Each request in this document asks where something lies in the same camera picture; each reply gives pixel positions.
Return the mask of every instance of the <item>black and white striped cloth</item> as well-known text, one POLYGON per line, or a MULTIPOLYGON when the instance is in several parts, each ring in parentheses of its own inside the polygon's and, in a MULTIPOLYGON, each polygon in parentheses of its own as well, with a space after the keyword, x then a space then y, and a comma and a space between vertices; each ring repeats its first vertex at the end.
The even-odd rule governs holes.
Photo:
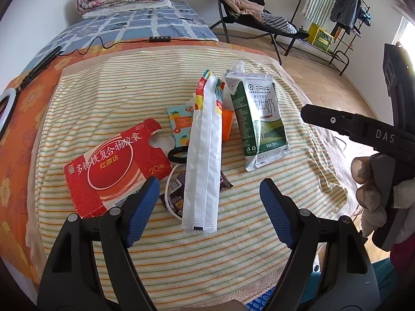
POLYGON ((295 34, 297 29, 290 23, 288 23, 282 16, 275 16, 268 13, 260 13, 263 23, 271 29, 282 31, 287 34, 295 34))

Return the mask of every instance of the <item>black folding chair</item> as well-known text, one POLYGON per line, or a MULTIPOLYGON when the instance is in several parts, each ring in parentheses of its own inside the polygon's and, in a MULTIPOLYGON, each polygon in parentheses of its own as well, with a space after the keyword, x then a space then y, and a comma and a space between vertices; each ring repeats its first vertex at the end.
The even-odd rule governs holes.
MULTIPOLYGON (((249 0, 249 1, 260 4, 261 6, 265 6, 265 1, 264 0, 249 0)), ((283 63, 282 63, 282 60, 281 60, 280 53, 278 51, 277 42, 275 41, 275 38, 277 36, 284 36, 284 37, 292 38, 292 41, 291 41, 289 47, 287 48, 287 50, 285 52, 285 56, 288 56, 288 54, 290 53, 291 48, 293 47, 293 44, 294 44, 295 40, 304 39, 304 38, 308 37, 308 34, 303 33, 303 32, 297 32, 296 34, 288 34, 288 33, 282 32, 282 31, 278 31, 278 30, 269 28, 265 24, 260 23, 256 18, 254 18, 254 16, 252 16, 250 14, 241 14, 239 16, 236 16, 234 14, 234 12, 232 11, 232 9, 225 3, 224 0, 218 0, 218 7, 219 7, 220 20, 218 22, 216 22, 213 26, 211 26, 210 29, 213 29, 216 26, 218 26, 219 24, 222 24, 225 34, 218 33, 217 35, 225 35, 227 43, 230 43, 229 36, 239 37, 239 38, 246 38, 246 39, 252 40, 252 39, 255 39, 255 38, 259 38, 259 37, 269 35, 271 37, 272 44, 274 45, 275 51, 277 52, 278 60, 279 60, 280 65, 283 65, 283 63), (222 6, 225 9, 226 16, 223 16, 222 6), (233 24, 233 23, 242 24, 243 26, 247 26, 247 27, 250 27, 250 28, 254 28, 254 29, 263 31, 263 32, 265 32, 265 34, 258 35, 258 36, 252 36, 252 37, 230 35, 228 33, 228 29, 226 28, 226 24, 233 24)))

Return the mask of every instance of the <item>red medicine box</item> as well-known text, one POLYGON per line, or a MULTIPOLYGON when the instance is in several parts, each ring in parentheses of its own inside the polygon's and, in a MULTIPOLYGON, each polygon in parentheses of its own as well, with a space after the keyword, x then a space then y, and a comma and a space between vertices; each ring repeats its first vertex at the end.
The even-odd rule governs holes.
POLYGON ((171 172, 169 159, 149 139, 161 130, 154 119, 119 133, 64 167, 66 182, 77 213, 82 218, 103 215, 121 205, 154 176, 171 172))

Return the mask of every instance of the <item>white cable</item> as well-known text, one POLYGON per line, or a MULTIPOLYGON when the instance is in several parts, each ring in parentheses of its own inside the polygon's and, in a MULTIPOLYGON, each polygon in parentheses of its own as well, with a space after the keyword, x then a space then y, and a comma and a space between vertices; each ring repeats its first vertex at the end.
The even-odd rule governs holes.
POLYGON ((165 202, 165 206, 166 206, 166 208, 167 208, 167 210, 174 216, 174 217, 176 217, 177 219, 179 219, 180 221, 182 220, 182 218, 179 216, 179 215, 177 215, 175 212, 173 212, 173 209, 171 208, 171 206, 170 206, 170 197, 169 197, 169 194, 167 193, 167 191, 169 190, 169 183, 170 183, 170 179, 171 179, 171 176, 173 175, 173 173, 174 173, 174 171, 175 171, 175 169, 178 167, 178 166, 180 166, 181 164, 177 164, 176 166, 174 166, 173 167, 173 169, 171 170, 171 173, 170 173, 170 175, 169 175, 169 177, 167 178, 167 182, 166 182, 166 184, 165 184, 165 190, 164 190, 164 202, 165 202))

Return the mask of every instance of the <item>gray glove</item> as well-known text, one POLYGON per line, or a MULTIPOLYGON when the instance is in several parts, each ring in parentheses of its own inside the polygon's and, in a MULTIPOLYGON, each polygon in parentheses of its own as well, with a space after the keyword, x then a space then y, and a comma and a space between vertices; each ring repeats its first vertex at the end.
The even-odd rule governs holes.
MULTIPOLYGON (((381 193, 376 187, 369 157, 354 158, 351 175, 362 186, 356 191, 356 198, 363 207, 362 232, 368 237, 374 230, 386 223, 386 211, 381 206, 381 193)), ((406 241, 415 231, 415 179, 402 181, 393 188, 394 207, 408 209, 395 243, 406 241)))

